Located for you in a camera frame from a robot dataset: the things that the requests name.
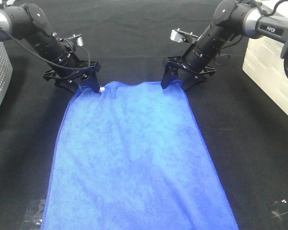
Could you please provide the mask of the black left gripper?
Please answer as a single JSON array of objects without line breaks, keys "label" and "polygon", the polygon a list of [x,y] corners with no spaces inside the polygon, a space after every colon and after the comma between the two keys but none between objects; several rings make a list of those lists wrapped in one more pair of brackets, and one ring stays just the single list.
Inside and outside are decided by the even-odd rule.
[{"label": "black left gripper", "polygon": [[63,69],[61,73],[55,70],[48,70],[43,78],[46,81],[55,80],[55,86],[64,89],[72,94],[76,94],[79,85],[88,86],[95,93],[99,93],[100,85],[96,78],[96,73],[100,70],[100,64],[97,61],[91,61],[88,68],[80,70]]}]

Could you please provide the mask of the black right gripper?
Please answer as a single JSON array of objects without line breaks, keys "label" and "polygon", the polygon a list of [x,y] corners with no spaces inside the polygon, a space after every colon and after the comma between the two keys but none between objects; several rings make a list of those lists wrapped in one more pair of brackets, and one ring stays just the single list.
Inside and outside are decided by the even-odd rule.
[{"label": "black right gripper", "polygon": [[206,82],[206,76],[212,76],[216,72],[216,70],[210,65],[195,69],[181,56],[168,57],[167,67],[165,68],[164,75],[161,80],[162,89],[166,89],[175,79],[179,77],[179,70],[185,71],[189,76],[189,78],[186,78],[182,83],[182,89],[185,92],[197,84]]}]

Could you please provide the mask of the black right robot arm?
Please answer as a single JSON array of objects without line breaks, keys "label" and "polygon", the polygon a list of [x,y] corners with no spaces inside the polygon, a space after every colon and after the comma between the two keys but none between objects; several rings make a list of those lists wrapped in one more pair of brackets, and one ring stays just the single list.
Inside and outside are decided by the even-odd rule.
[{"label": "black right robot arm", "polygon": [[189,43],[182,56],[168,57],[161,87],[167,88],[182,71],[187,75],[183,89],[204,82],[207,75],[212,76],[215,69],[209,62],[220,54],[226,43],[235,37],[258,39],[266,36],[283,43],[280,57],[284,60],[284,71],[288,78],[288,17],[277,16],[276,10],[282,1],[278,1],[268,13],[255,0],[224,0],[216,8],[213,19],[205,31],[196,36],[193,33],[173,29],[170,39],[177,43]]}]

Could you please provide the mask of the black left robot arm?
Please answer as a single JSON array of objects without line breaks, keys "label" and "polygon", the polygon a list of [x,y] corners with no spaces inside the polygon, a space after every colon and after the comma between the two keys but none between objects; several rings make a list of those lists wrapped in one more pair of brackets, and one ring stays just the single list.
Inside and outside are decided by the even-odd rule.
[{"label": "black left robot arm", "polygon": [[20,6],[0,3],[0,42],[13,40],[31,55],[46,62],[50,70],[44,79],[55,80],[55,86],[75,93],[77,88],[87,86],[95,93],[105,89],[98,83],[100,70],[97,61],[81,60],[75,54],[83,48],[81,34],[60,38],[43,10],[36,4]]}]

